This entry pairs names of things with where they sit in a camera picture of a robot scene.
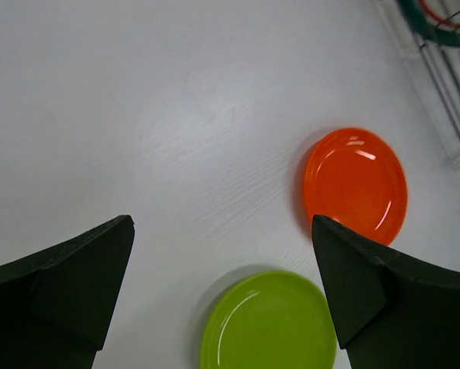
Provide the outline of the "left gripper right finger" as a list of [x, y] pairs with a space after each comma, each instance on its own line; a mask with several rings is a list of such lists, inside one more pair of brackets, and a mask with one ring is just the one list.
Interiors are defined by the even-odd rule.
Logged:
[[324, 215], [312, 243], [340, 348], [353, 368], [460, 368], [460, 272]]

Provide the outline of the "orange plastic plate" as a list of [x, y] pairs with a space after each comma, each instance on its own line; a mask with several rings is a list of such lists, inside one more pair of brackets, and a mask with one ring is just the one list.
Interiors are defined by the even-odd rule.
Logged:
[[308, 218], [325, 215], [389, 246], [408, 209], [405, 172], [392, 148], [364, 128], [336, 129], [308, 157], [302, 198]]

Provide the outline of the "green red rimmed white plate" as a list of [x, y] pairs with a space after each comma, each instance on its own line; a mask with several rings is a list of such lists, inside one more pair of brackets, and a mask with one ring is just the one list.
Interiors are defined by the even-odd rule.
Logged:
[[423, 40], [460, 48], [460, 1], [395, 1], [408, 28]]

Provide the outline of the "green plastic plate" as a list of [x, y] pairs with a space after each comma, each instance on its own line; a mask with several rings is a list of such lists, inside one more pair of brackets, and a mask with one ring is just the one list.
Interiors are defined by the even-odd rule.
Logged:
[[208, 317], [200, 368], [331, 368], [335, 329], [309, 279], [264, 271], [229, 288]]

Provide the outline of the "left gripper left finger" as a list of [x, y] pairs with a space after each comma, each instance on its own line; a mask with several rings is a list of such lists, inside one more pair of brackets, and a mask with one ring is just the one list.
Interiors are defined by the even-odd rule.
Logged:
[[90, 368], [102, 350], [135, 238], [120, 215], [0, 266], [0, 368]]

